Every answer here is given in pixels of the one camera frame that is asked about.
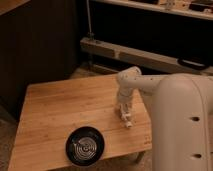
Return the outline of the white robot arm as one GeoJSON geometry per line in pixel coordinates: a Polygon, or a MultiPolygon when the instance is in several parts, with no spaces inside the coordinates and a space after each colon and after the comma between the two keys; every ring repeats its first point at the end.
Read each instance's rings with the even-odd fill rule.
{"type": "Polygon", "coordinates": [[[144,75],[131,67],[119,72],[116,81],[118,111],[127,127],[133,92],[153,96],[153,171],[213,171],[208,123],[213,113],[213,76],[144,75]]]}

